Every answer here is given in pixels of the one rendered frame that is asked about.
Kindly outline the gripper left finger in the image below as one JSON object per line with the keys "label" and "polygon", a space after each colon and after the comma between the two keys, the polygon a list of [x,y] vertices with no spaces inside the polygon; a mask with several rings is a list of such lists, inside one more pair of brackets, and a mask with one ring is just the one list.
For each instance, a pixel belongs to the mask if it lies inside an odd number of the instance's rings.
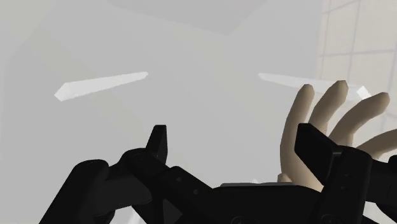
{"label": "gripper left finger", "polygon": [[211,188],[180,167],[168,167],[167,127],[154,126],[145,148],[114,165],[75,165],[39,224],[110,224],[133,207],[147,224],[214,224]]}

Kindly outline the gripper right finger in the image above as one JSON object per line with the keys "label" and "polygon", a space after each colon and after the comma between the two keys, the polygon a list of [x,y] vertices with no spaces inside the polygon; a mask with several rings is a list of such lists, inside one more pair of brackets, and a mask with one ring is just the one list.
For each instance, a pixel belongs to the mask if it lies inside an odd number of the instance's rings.
{"label": "gripper right finger", "polygon": [[309,224],[378,224],[364,216],[366,202],[397,223],[397,155],[374,160],[337,145],[309,123],[298,125],[295,153],[324,186]]}

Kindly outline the beige hand-shaped figure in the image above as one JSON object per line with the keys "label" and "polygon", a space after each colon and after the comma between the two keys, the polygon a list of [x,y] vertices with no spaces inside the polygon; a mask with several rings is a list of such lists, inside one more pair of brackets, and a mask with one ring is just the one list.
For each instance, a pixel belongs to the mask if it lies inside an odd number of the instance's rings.
{"label": "beige hand-shaped figure", "polygon": [[[294,151],[298,124],[303,123],[309,115],[309,123],[325,134],[331,117],[346,101],[348,90],[345,80],[336,81],[309,114],[315,94],[314,87],[304,84],[300,88],[286,117],[282,132],[279,147],[281,173],[277,176],[278,183],[305,186],[318,192],[323,189],[323,185]],[[339,145],[352,146],[355,133],[369,120],[383,114],[389,103],[390,96],[387,92],[359,101],[338,121],[329,138]]]}

